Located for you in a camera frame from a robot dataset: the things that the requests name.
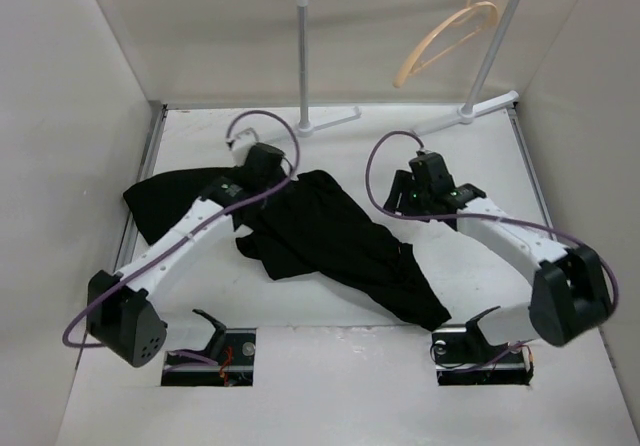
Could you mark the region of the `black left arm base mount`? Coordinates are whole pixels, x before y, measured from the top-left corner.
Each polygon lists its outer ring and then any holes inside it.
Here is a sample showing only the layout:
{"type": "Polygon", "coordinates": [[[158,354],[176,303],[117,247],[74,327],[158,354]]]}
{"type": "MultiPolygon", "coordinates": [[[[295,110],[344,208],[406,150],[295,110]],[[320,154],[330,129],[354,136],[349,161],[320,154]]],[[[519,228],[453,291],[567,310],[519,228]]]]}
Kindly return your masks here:
{"type": "Polygon", "coordinates": [[[251,387],[257,346],[255,328],[228,328],[201,309],[194,309],[207,343],[203,349],[180,347],[165,356],[163,387],[251,387]]]}

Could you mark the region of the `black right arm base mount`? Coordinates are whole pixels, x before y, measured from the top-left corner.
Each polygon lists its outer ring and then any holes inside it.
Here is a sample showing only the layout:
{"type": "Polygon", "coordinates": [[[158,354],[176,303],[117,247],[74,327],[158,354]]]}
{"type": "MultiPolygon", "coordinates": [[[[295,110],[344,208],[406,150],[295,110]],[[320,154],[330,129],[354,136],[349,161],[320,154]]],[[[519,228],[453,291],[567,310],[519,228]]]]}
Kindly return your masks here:
{"type": "Polygon", "coordinates": [[[530,385],[534,363],[527,341],[490,345],[480,330],[480,320],[497,309],[432,333],[429,354],[439,386],[530,385]]]}

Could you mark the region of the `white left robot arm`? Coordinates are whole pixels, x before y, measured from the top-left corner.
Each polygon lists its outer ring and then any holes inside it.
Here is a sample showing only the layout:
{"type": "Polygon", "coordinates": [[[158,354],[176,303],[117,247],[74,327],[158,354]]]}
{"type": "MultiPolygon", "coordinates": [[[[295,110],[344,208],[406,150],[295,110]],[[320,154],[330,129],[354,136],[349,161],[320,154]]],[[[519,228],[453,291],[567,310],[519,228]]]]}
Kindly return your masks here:
{"type": "Polygon", "coordinates": [[[185,351],[206,365],[219,361],[225,343],[221,322],[200,309],[188,317],[158,313],[154,302],[285,187],[290,178],[282,169],[284,158],[274,146],[251,145],[243,163],[207,184],[146,252],[113,274],[96,273],[88,284],[89,334],[134,368],[161,352],[185,351]]]}

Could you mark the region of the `black trousers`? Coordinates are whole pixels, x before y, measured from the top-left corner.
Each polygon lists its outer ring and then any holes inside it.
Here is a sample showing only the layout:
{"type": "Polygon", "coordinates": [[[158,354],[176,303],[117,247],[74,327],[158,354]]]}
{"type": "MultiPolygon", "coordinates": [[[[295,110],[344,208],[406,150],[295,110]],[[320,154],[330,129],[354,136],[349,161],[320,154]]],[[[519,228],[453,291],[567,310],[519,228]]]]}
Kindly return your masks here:
{"type": "MultiPolygon", "coordinates": [[[[249,186],[248,176],[237,168],[186,169],[138,182],[124,191],[123,199],[145,241],[154,244],[219,179],[249,186]]],[[[247,225],[251,232],[237,239],[237,248],[260,261],[273,280],[319,272],[426,330],[451,318],[421,271],[412,245],[374,223],[325,171],[298,175],[269,197],[247,225]]]]}

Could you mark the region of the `beige wooden clothes hanger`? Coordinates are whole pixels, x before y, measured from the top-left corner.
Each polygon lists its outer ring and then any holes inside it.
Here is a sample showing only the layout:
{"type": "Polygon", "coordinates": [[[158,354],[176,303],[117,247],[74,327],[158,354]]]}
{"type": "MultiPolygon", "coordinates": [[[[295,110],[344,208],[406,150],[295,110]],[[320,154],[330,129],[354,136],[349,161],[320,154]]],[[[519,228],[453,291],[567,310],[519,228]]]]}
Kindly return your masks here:
{"type": "Polygon", "coordinates": [[[392,84],[401,88],[409,78],[430,68],[454,49],[497,25],[499,11],[489,0],[465,0],[464,6],[428,32],[406,56],[392,84]]]}

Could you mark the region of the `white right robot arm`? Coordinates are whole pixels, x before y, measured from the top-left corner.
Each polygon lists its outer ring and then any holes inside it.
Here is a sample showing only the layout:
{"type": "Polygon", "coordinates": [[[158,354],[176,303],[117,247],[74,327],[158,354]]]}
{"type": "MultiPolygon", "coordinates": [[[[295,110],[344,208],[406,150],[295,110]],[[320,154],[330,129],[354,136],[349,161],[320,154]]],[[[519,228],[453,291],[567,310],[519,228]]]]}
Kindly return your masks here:
{"type": "Polygon", "coordinates": [[[550,228],[509,216],[478,187],[457,185],[444,158],[420,150],[394,174],[384,210],[447,224],[489,249],[530,285],[528,301],[487,310],[468,324],[464,350],[483,362],[500,345],[541,339],[561,347],[607,321],[615,309],[600,256],[576,240],[563,245],[550,228]]]}

